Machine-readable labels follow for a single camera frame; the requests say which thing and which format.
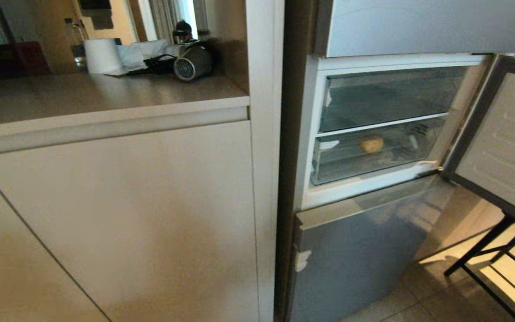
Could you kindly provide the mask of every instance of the curtain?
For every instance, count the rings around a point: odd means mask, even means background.
[[[208,21],[206,19],[206,0],[194,0],[194,15],[196,16],[196,25],[198,25],[198,29],[208,29]]]
[[[158,39],[165,39],[168,43],[174,43],[172,31],[174,31],[178,22],[176,0],[150,0],[150,2]]]

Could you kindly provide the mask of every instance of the countertop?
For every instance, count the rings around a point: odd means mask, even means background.
[[[25,77],[0,81],[0,136],[248,105],[249,95],[225,76]]]

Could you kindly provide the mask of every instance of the open freezer door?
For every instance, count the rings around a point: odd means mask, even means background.
[[[515,218],[515,58],[496,58],[443,175]]]

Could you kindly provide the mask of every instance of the transparent drawer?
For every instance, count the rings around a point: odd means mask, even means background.
[[[444,119],[317,137],[311,181],[322,185],[426,159]]]
[[[467,67],[330,76],[320,132],[447,112]]]

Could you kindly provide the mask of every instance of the white panel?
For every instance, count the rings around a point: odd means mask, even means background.
[[[0,321],[106,322],[1,195]]]
[[[515,74],[503,80],[456,174],[515,205]]]
[[[248,121],[3,154],[0,187],[113,321],[258,321]]]
[[[114,122],[81,124],[49,128],[40,131],[27,131],[14,135],[0,136],[0,153],[20,149],[46,147],[104,139],[106,137],[133,135],[157,131],[177,130],[195,126],[238,122],[248,119],[247,106],[202,110],[200,112],[152,116],[150,118],[126,119]]]
[[[274,319],[274,279],[276,260],[276,228],[278,210],[279,138],[282,100],[283,70],[283,18],[285,0],[237,0],[217,1],[231,3],[230,10],[221,20],[237,21],[244,13],[237,8],[245,7],[247,31],[249,93],[249,119],[252,132],[253,189],[255,196],[257,283],[259,285],[259,316],[261,322]],[[227,29],[241,30],[240,26],[227,22]],[[226,75],[234,77],[243,86],[243,49],[239,34],[234,30],[231,42],[224,48],[232,53],[227,59]]]

